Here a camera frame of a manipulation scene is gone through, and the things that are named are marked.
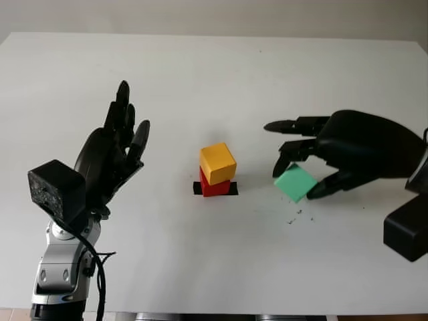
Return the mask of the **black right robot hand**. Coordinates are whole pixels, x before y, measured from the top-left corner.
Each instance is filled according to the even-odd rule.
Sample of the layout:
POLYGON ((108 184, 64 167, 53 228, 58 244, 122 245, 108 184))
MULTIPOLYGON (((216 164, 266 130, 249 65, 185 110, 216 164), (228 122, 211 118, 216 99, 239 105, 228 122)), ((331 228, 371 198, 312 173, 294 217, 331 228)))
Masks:
POLYGON ((336 169, 308 192, 310 200, 377 179, 408 179, 427 154, 427 143, 408 128, 355 110, 276 120, 266 124, 264 130, 303 137, 280 147, 273 177, 278 178, 291 163, 306 161, 309 156, 317 156, 336 169))

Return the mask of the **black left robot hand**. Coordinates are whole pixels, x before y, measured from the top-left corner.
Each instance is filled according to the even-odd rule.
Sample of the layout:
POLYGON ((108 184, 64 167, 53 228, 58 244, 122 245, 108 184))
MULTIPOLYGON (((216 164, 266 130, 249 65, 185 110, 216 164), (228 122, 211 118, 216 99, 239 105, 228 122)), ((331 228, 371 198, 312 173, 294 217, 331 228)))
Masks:
POLYGON ((150 121, 143 120, 134 129, 135 108, 129 97, 130 87, 123 80, 104 125, 89 135, 74 167, 86 181, 86 208, 98 219, 110 216, 107 204, 144 166, 141 156, 148 142, 150 121))

